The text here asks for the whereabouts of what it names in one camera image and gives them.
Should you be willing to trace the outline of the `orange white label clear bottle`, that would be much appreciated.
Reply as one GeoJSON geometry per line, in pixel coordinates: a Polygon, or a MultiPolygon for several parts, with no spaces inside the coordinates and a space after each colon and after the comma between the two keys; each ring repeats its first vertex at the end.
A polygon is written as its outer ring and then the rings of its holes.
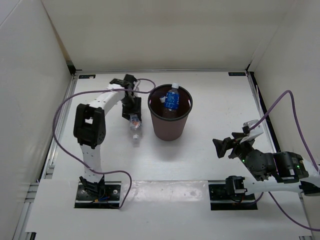
{"type": "Polygon", "coordinates": [[[129,117],[129,132],[131,134],[132,144],[135,147],[140,145],[143,135],[143,124],[137,114],[132,114],[129,117]]]}

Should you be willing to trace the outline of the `blue label Pocari Sweat bottle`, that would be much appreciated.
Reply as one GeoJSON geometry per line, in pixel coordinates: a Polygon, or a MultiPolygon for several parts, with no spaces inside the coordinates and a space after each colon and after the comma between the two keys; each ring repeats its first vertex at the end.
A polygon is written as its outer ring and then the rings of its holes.
{"type": "Polygon", "coordinates": [[[170,111],[176,111],[179,107],[180,94],[178,89],[179,84],[173,83],[171,89],[166,93],[164,107],[170,111]]]}

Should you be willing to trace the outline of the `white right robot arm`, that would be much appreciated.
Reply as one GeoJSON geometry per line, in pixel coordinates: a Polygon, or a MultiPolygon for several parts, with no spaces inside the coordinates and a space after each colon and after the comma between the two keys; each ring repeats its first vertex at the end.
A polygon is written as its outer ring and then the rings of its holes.
{"type": "Polygon", "coordinates": [[[225,179],[223,194],[230,200],[255,193],[294,192],[309,197],[320,194],[320,174],[300,154],[262,152],[253,147],[255,139],[243,133],[232,133],[232,137],[212,140],[217,157],[223,158],[231,150],[229,159],[239,159],[251,177],[230,175],[225,179]]]}

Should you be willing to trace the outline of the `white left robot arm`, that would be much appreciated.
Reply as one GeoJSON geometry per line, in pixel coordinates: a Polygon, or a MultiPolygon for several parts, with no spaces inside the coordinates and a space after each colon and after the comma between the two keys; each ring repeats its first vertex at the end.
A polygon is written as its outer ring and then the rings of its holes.
{"type": "Polygon", "coordinates": [[[101,173],[101,144],[107,135],[106,114],[121,102],[122,117],[129,121],[132,140],[138,143],[142,135],[142,99],[135,93],[138,80],[130,74],[125,75],[124,79],[114,78],[107,90],[90,103],[77,106],[73,128],[83,161],[88,165],[79,179],[88,187],[88,194],[94,200],[100,200],[105,195],[104,175],[101,173]]]}

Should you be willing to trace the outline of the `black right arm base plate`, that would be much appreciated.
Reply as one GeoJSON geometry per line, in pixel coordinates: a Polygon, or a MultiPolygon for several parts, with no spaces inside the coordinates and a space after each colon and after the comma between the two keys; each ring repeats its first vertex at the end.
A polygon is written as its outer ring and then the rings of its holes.
{"type": "Polygon", "coordinates": [[[254,194],[229,196],[225,184],[210,183],[208,185],[211,211],[251,211],[258,206],[254,194]]]}

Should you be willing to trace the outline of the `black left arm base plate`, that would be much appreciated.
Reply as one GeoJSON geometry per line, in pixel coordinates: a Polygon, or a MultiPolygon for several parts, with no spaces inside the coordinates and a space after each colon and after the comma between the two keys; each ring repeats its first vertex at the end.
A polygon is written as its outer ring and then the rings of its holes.
{"type": "Polygon", "coordinates": [[[88,193],[82,183],[78,183],[74,201],[75,209],[117,209],[120,206],[122,183],[106,181],[98,195],[88,193]]]}

